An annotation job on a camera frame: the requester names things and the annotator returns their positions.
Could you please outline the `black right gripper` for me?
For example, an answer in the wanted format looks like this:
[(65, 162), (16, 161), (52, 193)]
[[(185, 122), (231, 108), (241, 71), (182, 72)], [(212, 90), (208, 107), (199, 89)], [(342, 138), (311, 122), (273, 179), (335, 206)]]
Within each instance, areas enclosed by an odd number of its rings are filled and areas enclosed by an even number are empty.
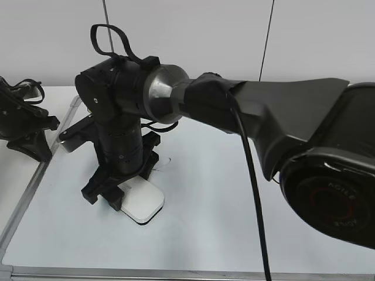
[(106, 155), (103, 148), (96, 148), (99, 167), (81, 189), (82, 196), (90, 204), (94, 204), (102, 194), (107, 203), (115, 211), (119, 211), (124, 192), (118, 185), (137, 176), (149, 179), (159, 160), (159, 155), (153, 148), (160, 142), (160, 135), (149, 132), (144, 136), (136, 134), (134, 137), (128, 135), (121, 138), (115, 146), (119, 150), (113, 155)]

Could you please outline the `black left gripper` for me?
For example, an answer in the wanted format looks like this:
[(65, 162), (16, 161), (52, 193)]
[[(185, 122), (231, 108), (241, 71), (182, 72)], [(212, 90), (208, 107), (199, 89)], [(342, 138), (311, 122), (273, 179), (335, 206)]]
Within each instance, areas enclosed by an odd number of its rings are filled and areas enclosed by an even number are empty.
[(60, 125), (56, 116), (40, 106), (44, 99), (40, 81), (26, 78), (10, 85), (1, 77), (1, 139), (8, 141), (7, 148), (38, 162), (51, 160), (45, 131)]

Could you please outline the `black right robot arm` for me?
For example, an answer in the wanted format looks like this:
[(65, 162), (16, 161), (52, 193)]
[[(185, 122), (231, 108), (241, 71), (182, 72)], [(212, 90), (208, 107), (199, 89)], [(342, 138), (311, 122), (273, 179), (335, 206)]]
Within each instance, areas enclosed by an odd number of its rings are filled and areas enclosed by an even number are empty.
[(191, 79), (176, 65), (127, 57), (82, 71), (76, 90), (93, 115), (103, 176), (145, 165), (141, 119), (187, 117), (254, 142), (266, 180), (279, 175), (289, 206), (319, 232), (374, 248), (374, 84)]

